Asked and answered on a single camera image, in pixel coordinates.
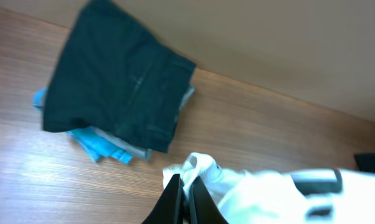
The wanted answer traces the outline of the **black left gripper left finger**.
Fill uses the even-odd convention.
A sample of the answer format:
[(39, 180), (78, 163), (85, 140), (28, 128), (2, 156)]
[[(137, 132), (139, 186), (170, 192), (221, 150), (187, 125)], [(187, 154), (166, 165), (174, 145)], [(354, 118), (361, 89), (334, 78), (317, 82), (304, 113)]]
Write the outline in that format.
[(183, 186), (181, 176), (174, 174), (142, 224), (183, 224)]

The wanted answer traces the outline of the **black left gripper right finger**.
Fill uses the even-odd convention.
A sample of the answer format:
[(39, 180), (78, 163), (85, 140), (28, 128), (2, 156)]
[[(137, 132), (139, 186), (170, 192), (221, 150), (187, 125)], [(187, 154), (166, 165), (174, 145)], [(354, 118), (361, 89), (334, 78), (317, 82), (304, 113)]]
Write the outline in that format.
[(228, 224), (200, 177), (189, 190), (189, 212), (190, 224)]

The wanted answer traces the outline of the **white Puma t-shirt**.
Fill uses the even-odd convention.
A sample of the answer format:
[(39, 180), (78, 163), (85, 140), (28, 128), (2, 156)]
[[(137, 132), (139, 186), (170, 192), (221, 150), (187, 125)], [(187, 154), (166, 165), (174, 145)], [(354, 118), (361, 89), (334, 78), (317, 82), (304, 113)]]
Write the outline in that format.
[(191, 153), (163, 169), (189, 194), (200, 177), (228, 223), (375, 223), (375, 174), (345, 169), (279, 173), (222, 168), (207, 154)]

